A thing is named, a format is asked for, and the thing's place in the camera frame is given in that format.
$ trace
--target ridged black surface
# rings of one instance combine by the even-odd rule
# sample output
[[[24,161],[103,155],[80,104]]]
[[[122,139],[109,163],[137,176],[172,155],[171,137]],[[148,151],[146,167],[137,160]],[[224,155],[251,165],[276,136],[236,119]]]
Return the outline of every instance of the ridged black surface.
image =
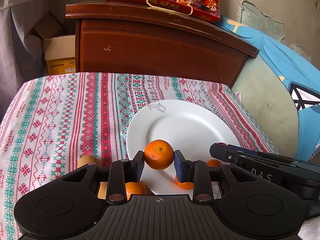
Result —
[[[32,239],[24,236],[21,240]],[[248,240],[250,238],[231,231],[219,220],[211,207],[196,205],[186,195],[134,195],[126,204],[108,207],[99,222],[86,232],[68,238],[68,240],[118,239]],[[293,235],[283,239],[300,238]]]

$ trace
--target round black pad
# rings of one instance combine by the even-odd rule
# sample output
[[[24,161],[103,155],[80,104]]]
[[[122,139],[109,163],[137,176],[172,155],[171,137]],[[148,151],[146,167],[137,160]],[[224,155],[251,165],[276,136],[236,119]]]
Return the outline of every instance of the round black pad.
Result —
[[[14,217],[25,235],[64,239],[92,227],[101,212],[100,200],[85,185],[54,180],[19,199]]]
[[[296,194],[261,180],[233,184],[219,202],[221,218],[230,228],[251,238],[296,234],[305,217],[303,201]]]
[[[41,199],[37,208],[42,214],[54,217],[68,213],[74,205],[72,198],[64,195],[53,195]]]
[[[276,215],[283,209],[281,200],[270,195],[255,195],[249,197],[245,205],[252,213],[261,216]]]

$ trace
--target yellow box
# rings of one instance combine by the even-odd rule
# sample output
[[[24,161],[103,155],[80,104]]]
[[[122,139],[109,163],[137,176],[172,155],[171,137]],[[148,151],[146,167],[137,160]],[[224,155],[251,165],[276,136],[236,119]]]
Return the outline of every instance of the yellow box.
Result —
[[[47,61],[48,74],[60,75],[64,73],[76,72],[76,58],[61,58]]]
[[[49,75],[76,72],[74,35],[46,39],[43,44]]]

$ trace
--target light green cushion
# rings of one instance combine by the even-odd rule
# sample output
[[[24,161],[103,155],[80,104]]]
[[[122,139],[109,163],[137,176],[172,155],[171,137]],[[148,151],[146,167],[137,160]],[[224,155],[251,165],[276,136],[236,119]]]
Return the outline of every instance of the light green cushion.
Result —
[[[242,0],[236,20],[256,30],[262,31],[266,35],[284,44],[283,23],[265,15],[253,3]]]
[[[279,153],[295,158],[299,132],[297,108],[282,81],[260,55],[247,59],[232,91],[241,92],[243,106]]]

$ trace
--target metal screw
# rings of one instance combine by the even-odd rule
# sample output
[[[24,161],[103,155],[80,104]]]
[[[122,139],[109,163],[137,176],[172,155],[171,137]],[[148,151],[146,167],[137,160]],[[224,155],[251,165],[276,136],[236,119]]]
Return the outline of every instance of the metal screw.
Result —
[[[110,201],[118,202],[124,199],[124,196],[122,194],[111,194],[109,196]]]
[[[208,194],[199,194],[196,196],[196,199],[201,202],[206,202],[206,201],[211,200],[211,196]]]

